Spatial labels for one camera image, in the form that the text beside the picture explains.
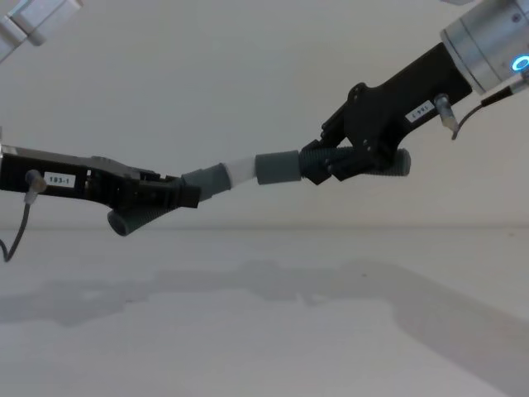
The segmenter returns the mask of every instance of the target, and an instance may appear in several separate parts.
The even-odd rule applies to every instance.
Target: cable
[[[20,224],[20,227],[18,228],[18,233],[15,237],[15,241],[13,242],[11,250],[8,251],[6,244],[2,240],[0,240],[0,247],[2,248],[3,259],[5,262],[9,262],[14,257],[15,252],[17,251],[18,245],[20,244],[22,236],[24,235],[24,231],[26,230],[27,220],[30,217],[30,208],[30,204],[26,204],[24,206],[24,215],[22,217],[22,222]]]
[[[458,126],[457,130],[454,131],[454,135],[452,135],[452,141],[455,141],[457,139],[457,136],[459,135],[460,131],[461,131],[461,128],[462,126],[464,126],[464,124],[473,116],[475,115],[477,112],[479,112],[481,109],[483,109],[484,106],[483,105],[478,105],[476,106],[474,109],[472,109],[465,117],[463,117],[463,119],[461,120],[460,122],[460,125]]]

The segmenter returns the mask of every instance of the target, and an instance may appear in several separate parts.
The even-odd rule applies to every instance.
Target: gray cylinder
[[[479,94],[529,66],[529,0],[482,0],[441,38]]]

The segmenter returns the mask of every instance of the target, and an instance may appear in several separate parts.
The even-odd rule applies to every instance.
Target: robotic arm
[[[466,3],[468,0],[449,0]],[[0,61],[23,41],[42,44],[50,32],[82,7],[79,0],[30,0],[0,22]],[[398,149],[410,132],[440,116],[457,137],[474,112],[529,86],[529,0],[483,0],[441,33],[442,42],[386,83],[361,83],[322,126],[321,139],[301,152],[258,155],[180,177],[139,170],[101,157],[79,158],[0,147],[0,189],[26,193],[21,230],[37,194],[84,199],[108,206],[112,229],[127,236],[179,207],[196,208],[213,195],[249,179],[276,184],[360,174],[406,176],[411,159]],[[515,83],[481,101],[461,122],[452,106],[472,91],[485,94],[515,75]],[[338,148],[345,139],[350,147]]]

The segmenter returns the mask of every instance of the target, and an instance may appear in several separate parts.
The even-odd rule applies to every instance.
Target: white wall
[[[526,397],[527,238],[30,232],[0,267],[2,395]]]
[[[393,76],[465,9],[438,0],[86,0],[54,40],[0,67],[5,142],[174,175],[299,149],[353,85]],[[250,184],[162,223],[527,224],[526,98],[476,116],[457,143],[439,122],[414,133],[404,142],[413,156],[407,180]],[[0,227],[18,222],[18,199],[2,193]],[[33,226],[106,223],[99,206],[39,205]]]

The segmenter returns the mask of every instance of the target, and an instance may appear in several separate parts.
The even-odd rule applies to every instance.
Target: white backdrop
[[[0,390],[527,397],[528,238],[31,232],[0,266]]]
[[[54,40],[1,66],[4,141],[172,175],[299,149],[353,85],[391,77],[465,9],[437,0],[86,0]],[[249,184],[159,225],[527,224],[524,95],[476,116],[456,143],[437,121],[412,134],[407,180]],[[2,193],[0,226],[18,222],[20,199]],[[45,198],[31,224],[101,227],[106,211]]]

